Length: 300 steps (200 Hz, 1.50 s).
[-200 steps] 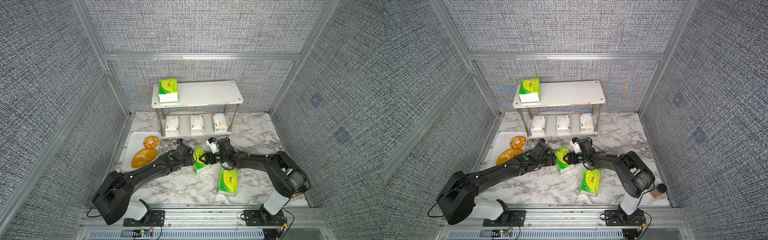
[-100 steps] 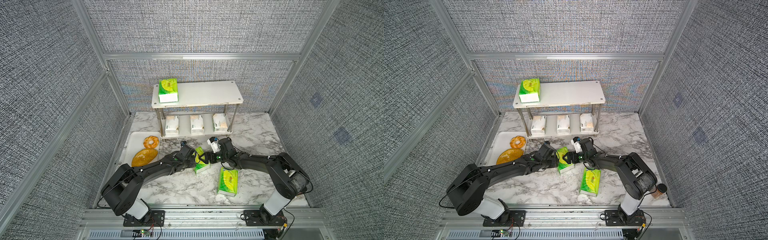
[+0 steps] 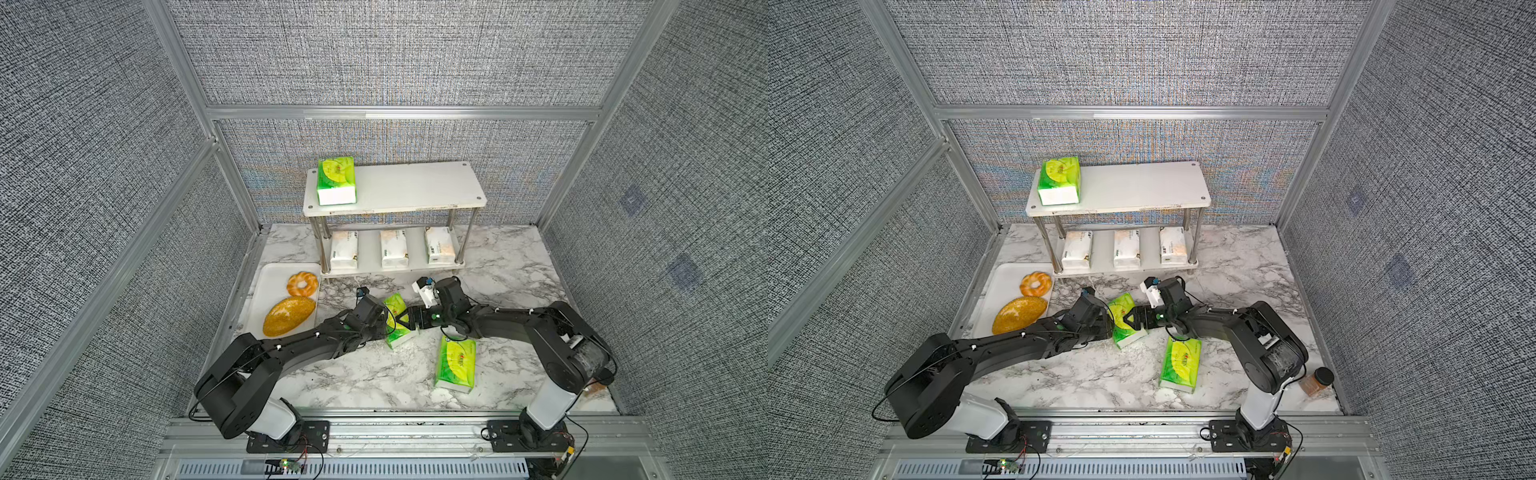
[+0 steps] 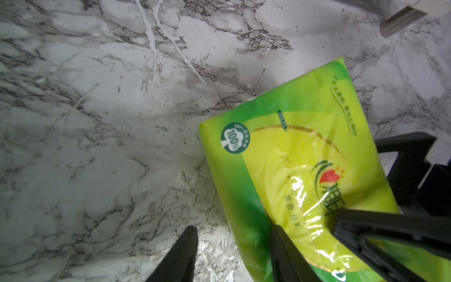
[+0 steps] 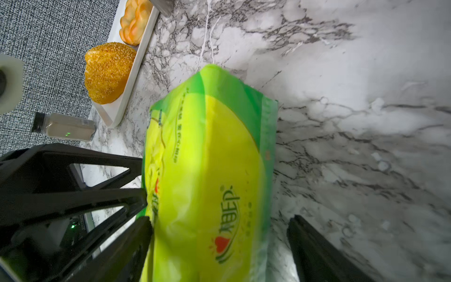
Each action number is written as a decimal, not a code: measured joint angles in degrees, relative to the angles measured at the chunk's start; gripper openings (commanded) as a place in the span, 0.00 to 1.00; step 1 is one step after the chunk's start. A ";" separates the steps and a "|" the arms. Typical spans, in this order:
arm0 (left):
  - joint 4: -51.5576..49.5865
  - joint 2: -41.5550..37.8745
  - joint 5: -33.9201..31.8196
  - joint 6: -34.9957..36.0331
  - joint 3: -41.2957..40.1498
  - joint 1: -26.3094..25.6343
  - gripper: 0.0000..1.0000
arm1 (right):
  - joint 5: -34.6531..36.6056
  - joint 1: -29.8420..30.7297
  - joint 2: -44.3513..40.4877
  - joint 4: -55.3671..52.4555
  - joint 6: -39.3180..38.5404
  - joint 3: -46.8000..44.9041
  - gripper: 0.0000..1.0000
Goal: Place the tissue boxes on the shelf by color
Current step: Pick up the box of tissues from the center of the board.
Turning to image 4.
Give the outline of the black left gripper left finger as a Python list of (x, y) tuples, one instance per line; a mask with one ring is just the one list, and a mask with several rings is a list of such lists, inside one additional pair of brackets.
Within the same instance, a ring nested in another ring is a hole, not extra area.
[(197, 248), (197, 228), (188, 226), (146, 282), (192, 282)]

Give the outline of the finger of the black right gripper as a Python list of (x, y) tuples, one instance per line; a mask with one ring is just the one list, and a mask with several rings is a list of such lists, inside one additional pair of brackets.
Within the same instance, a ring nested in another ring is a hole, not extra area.
[(331, 234), (388, 282), (448, 282), (451, 220), (341, 209)]
[(431, 167), (426, 156), (435, 141), (436, 137), (424, 132), (375, 140), (378, 153), (398, 154), (387, 176), (398, 206), (407, 207), (413, 202)]

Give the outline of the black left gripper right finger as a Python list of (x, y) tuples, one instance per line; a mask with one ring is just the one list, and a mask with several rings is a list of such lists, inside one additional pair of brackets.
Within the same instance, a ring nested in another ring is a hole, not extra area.
[(321, 281), (279, 225), (271, 225), (270, 257), (275, 282)]

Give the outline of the green tissue pack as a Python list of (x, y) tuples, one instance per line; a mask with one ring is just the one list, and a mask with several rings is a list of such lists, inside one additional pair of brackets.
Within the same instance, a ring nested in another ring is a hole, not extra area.
[(431, 164), (407, 207), (388, 181), (342, 58), (203, 122), (200, 138), (243, 263), (273, 282), (279, 225), (322, 282), (387, 282), (331, 234), (341, 209), (451, 219), (451, 168)]

